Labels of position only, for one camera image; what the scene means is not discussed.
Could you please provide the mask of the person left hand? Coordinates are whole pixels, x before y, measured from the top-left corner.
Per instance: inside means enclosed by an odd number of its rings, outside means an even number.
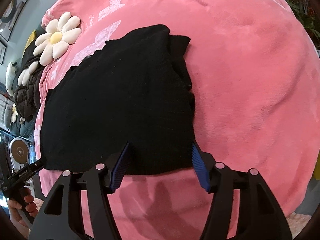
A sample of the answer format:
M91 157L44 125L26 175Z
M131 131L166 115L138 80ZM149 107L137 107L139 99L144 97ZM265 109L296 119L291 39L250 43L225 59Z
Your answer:
M38 214L36 203L34 202L34 197L31 195L31 190L27 187L24 187L20 190L20 195L23 197L26 203L26 210L29 212L31 217L35 217ZM29 236L29 227L21 217L18 210L22 210L22 205L16 201L14 198L10 198L7 201L9 213L10 213L10 220L15 228L23 235L25 239Z

